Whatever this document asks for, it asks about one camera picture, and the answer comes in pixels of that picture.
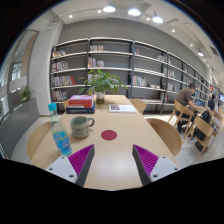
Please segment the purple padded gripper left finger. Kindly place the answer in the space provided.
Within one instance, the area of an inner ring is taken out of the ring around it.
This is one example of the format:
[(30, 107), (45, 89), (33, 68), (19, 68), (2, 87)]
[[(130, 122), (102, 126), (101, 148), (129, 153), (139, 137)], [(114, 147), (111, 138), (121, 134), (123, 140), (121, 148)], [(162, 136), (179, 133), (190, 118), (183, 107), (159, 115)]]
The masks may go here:
[(60, 156), (47, 171), (83, 187), (94, 155), (94, 145), (89, 145), (68, 157)]

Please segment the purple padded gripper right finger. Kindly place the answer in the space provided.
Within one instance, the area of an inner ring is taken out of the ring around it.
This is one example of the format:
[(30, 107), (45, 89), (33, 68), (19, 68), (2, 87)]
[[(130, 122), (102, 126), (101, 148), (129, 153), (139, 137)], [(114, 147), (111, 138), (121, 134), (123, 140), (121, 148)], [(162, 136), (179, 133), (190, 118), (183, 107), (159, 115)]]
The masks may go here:
[(179, 167), (168, 157), (157, 156), (138, 145), (133, 145), (132, 155), (143, 186), (179, 170)]

